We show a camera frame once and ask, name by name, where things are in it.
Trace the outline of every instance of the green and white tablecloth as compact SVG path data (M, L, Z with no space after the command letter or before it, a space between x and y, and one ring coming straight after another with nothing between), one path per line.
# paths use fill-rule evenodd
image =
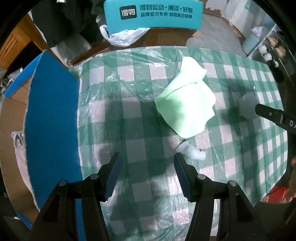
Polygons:
M180 70L183 56L208 70L204 82L216 96L215 116L188 141L206 160L186 158L212 180L238 182L252 204L280 179L287 165L287 132L258 117L238 115L236 101L255 92L260 103L282 109L267 65L207 49L143 47L98 54L78 67L78 145L83 178L124 160L113 196L102 203L112 240L183 240L194 203L184 198L173 166L183 141L157 113L154 98ZM218 225L215 202L213 234Z

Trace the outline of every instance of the dark fabric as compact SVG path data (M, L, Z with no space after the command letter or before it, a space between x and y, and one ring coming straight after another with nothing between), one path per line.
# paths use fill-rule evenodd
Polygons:
M72 34L80 34L91 27L99 32L96 16L91 15L92 3L88 0L41 0L32 9L32 18L36 26L43 32L49 47L54 47Z

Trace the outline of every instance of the light green towel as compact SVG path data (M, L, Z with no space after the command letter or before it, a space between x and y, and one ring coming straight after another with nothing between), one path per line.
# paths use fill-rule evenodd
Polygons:
M158 112L183 138L203 132L206 122L215 115L215 95L202 81L206 73L195 59L183 57L179 74L155 98Z

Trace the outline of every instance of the teal box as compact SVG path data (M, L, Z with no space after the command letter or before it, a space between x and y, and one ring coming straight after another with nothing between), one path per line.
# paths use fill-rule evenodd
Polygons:
M137 28L200 29L203 3L197 0L106 0L108 32Z

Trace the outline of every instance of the screw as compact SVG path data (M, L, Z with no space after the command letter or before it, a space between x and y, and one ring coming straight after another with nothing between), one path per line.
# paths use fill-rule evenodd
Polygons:
M60 181L59 181L59 185L60 185L60 186L64 186L64 185L66 185L66 183L67 183L66 180L60 180Z
M200 180L204 180L205 179L205 175L203 175L203 174L198 174L197 177Z
M91 174L91 179L92 180L95 180L95 179L97 179L99 176L98 176L98 174L96 174L96 173L94 173L94 174Z
M231 186L235 186L237 184L237 182L235 180L230 180L229 183Z

